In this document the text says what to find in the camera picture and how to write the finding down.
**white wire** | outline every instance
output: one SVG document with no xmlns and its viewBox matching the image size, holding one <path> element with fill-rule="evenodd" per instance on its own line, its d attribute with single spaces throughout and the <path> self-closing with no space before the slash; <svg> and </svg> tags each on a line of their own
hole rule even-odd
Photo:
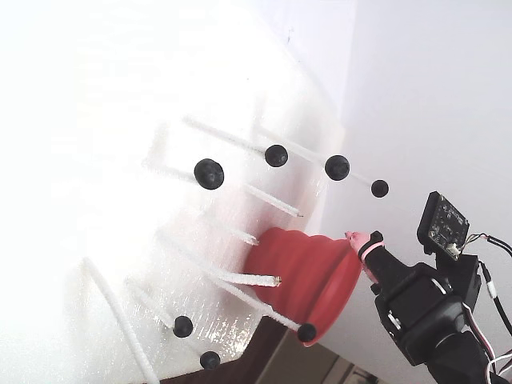
<svg viewBox="0 0 512 384">
<path fill-rule="evenodd" d="M 492 345 L 490 344 L 489 340 L 487 340 L 486 336 L 483 334 L 482 330 L 480 330 L 480 327 L 478 326 L 476 320 L 473 317 L 473 313 L 471 312 L 471 308 L 468 307 L 467 304 L 462 304 L 464 308 L 466 308 L 466 313 L 468 317 L 470 318 L 470 321 L 473 323 L 474 328 L 477 331 L 477 336 L 479 336 L 480 340 L 486 345 L 488 351 L 490 352 L 490 358 L 496 358 L 496 353 L 493 350 Z"/>
<path fill-rule="evenodd" d="M 138 367 L 142 371 L 144 378 L 146 378 L 148 384 L 159 384 L 160 380 L 158 380 L 158 377 L 154 372 L 149 359 L 144 353 L 140 342 L 138 342 L 137 335 L 131 327 L 131 324 L 128 321 L 128 317 L 123 312 L 121 303 L 119 302 L 115 293 L 109 287 L 108 282 L 105 280 L 99 269 L 89 258 L 84 258 L 83 264 L 89 271 L 90 276 L 96 283 L 96 286 L 99 288 L 106 302 L 108 302 L 110 309 L 114 313 L 119 327 L 121 328 L 125 335 L 126 341 L 128 342 L 128 347 L 130 348 Z"/>
<path fill-rule="evenodd" d="M 499 362 L 501 360 L 505 360 L 506 358 L 512 358 L 512 353 L 504 354 L 503 356 L 500 356 L 499 358 L 492 359 L 488 364 L 486 368 L 486 384 L 492 384 L 490 380 L 490 366 L 492 366 L 494 363 Z"/>
</svg>

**pink tip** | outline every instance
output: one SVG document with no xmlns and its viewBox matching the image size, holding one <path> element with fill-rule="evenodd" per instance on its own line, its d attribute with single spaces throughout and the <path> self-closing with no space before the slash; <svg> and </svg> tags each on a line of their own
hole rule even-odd
<svg viewBox="0 0 512 384">
<path fill-rule="evenodd" d="M 359 250 L 370 240 L 369 234 L 364 234 L 362 232 L 345 232 L 346 238 L 350 241 L 350 246 L 356 251 Z"/>
</svg>

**red suction cup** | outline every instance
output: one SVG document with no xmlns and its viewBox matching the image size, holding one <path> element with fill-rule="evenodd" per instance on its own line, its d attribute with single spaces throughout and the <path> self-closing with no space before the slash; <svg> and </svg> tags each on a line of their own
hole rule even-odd
<svg viewBox="0 0 512 384">
<path fill-rule="evenodd" d="M 333 325 L 348 302 L 361 273 L 361 262 L 346 239 L 307 236 L 297 230 L 271 228 L 254 246 L 246 274 L 280 276 L 278 287 L 253 286 L 260 300 L 298 324 L 310 323 L 317 335 Z"/>
</svg>

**white wall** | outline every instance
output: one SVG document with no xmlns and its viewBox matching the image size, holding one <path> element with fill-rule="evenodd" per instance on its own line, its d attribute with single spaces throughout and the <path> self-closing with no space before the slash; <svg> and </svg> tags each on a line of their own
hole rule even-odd
<svg viewBox="0 0 512 384">
<path fill-rule="evenodd" d="M 358 2 L 342 152 L 353 170 L 387 180 L 390 194 L 373 198 L 354 180 L 332 185 L 323 233 L 380 230 L 404 262 L 432 264 L 415 232 L 428 193 L 438 190 L 468 217 L 471 232 L 512 242 L 510 20 L 506 1 Z M 512 314 L 510 257 L 486 242 L 468 251 L 486 262 Z M 424 367 L 408 365 L 379 324 L 369 285 L 360 280 L 322 342 L 388 382 L 433 382 Z M 485 290 L 475 314 L 497 353 L 508 350 Z"/>
</svg>

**black ball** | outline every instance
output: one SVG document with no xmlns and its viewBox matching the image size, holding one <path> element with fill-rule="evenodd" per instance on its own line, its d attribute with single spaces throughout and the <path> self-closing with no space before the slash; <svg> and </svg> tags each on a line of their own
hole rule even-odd
<svg viewBox="0 0 512 384">
<path fill-rule="evenodd" d="M 301 342 L 312 342 L 317 337 L 317 329 L 306 322 L 298 328 L 297 337 Z"/>
<path fill-rule="evenodd" d="M 349 175 L 350 164 L 349 161 L 340 154 L 331 156 L 326 161 L 326 174 L 331 179 L 339 182 Z"/>
<path fill-rule="evenodd" d="M 288 161 L 288 152 L 284 146 L 275 144 L 269 146 L 265 151 L 265 161 L 269 166 L 274 168 L 284 166 Z"/>
<path fill-rule="evenodd" d="M 193 330 L 192 321 L 187 316 L 178 316 L 174 320 L 173 332 L 179 338 L 189 337 Z"/>
<path fill-rule="evenodd" d="M 390 191 L 390 186 L 384 180 L 376 180 L 371 185 L 371 193 L 376 198 L 383 198 Z"/>
<path fill-rule="evenodd" d="M 224 170 L 211 158 L 204 158 L 196 164 L 194 176 L 199 185 L 207 190 L 216 190 L 224 183 Z"/>
<path fill-rule="evenodd" d="M 218 354 L 209 350 L 201 355 L 199 362 L 205 370 L 214 370 L 221 365 L 221 358 Z"/>
</svg>

